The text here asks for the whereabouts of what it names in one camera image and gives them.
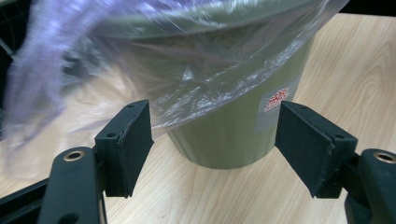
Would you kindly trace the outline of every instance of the red sticker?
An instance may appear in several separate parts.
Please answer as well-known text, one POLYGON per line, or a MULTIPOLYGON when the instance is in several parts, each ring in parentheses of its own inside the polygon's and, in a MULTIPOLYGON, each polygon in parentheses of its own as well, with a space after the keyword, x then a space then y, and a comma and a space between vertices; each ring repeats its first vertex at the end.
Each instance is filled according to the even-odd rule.
POLYGON ((280 105, 280 102, 286 100, 288 95, 289 95, 289 87, 277 91, 273 96, 271 96, 270 100, 265 106, 264 112, 267 112, 273 109, 274 107, 276 107, 277 105, 280 105))

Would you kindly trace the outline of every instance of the sticker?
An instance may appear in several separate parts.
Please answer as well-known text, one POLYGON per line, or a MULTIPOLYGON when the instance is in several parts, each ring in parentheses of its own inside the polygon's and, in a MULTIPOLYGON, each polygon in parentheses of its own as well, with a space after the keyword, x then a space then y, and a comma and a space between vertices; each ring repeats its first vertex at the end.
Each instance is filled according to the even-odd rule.
POLYGON ((280 103, 284 100, 290 101, 293 99, 299 80, 297 78, 297 80, 286 83, 284 86, 279 86, 262 96, 257 111, 254 133, 266 131, 277 123, 280 103))

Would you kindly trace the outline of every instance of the clear plastic bag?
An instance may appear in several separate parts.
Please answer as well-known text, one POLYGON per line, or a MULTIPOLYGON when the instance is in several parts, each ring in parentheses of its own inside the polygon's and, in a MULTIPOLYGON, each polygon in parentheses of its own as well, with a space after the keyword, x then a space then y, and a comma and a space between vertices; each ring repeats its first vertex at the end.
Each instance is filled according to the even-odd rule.
POLYGON ((346 3, 36 1, 8 72, 7 166, 92 147, 132 101, 149 99, 155 136, 203 116, 265 81, 346 3))

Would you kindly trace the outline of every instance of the wooden table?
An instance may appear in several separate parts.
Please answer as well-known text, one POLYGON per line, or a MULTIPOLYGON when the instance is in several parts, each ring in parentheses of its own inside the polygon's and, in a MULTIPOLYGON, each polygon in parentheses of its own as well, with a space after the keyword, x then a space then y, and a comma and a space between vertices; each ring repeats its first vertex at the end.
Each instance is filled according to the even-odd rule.
MULTIPOLYGON (((317 35, 295 102, 369 147, 396 152, 396 18, 335 16, 317 35)), ((0 177, 0 197, 31 184, 0 177)), ((107 198, 110 223, 347 223, 340 199, 312 199, 277 149, 211 170, 156 139, 132 199, 107 198)))

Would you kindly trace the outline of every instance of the black plastic part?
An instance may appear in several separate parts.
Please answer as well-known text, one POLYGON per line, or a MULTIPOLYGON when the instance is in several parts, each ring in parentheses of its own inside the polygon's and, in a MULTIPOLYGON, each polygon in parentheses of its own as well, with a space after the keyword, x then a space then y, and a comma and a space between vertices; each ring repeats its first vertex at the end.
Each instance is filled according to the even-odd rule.
POLYGON ((338 198, 338 172, 354 156, 358 139, 312 109, 283 101, 276 146, 303 180, 311 195, 338 198))
POLYGON ((358 167, 373 214, 371 223, 396 223, 396 155, 366 149, 358 167))
POLYGON ((345 161, 341 165, 341 170, 338 176, 338 182, 348 192, 348 197, 352 198, 354 202, 369 208, 366 193, 364 192, 363 184, 361 183, 361 175, 359 174, 358 165, 361 156, 355 154, 350 161, 345 161))
POLYGON ((111 167, 107 197, 132 196, 149 150, 151 137, 149 101, 125 106, 95 137, 99 160, 111 167))
POLYGON ((0 223, 36 223, 48 179, 0 199, 0 223))
POLYGON ((371 210, 356 202, 350 194, 346 196, 344 203, 346 209, 346 220, 348 224, 369 224, 372 219, 371 210))
POLYGON ((52 164, 38 223, 106 223, 96 179, 91 148, 75 147, 59 154, 52 164))

